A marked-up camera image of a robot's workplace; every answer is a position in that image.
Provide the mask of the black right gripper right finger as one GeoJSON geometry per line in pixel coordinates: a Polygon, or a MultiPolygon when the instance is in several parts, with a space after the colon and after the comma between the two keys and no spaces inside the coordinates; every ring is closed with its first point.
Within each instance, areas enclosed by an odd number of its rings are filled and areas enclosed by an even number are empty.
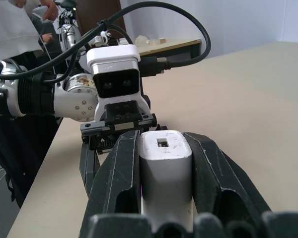
{"type": "Polygon", "coordinates": [[[246,172],[209,137],[186,132],[193,155],[193,198],[198,213],[260,216],[270,207],[246,172]]]}

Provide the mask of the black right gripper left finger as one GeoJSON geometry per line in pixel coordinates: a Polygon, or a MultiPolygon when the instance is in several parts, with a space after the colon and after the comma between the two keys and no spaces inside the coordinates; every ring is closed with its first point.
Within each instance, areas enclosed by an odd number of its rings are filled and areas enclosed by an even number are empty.
{"type": "Polygon", "coordinates": [[[141,212],[138,130],[122,134],[97,171],[83,217],[80,237],[86,238],[94,215],[141,212]]]}

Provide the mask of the bare hand of bystander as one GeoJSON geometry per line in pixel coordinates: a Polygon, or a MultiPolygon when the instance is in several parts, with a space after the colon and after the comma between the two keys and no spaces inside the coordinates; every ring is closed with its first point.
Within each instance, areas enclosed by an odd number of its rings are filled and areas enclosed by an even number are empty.
{"type": "Polygon", "coordinates": [[[58,8],[53,0],[40,0],[42,6],[46,6],[48,9],[43,17],[43,20],[54,21],[58,17],[58,8]]]}

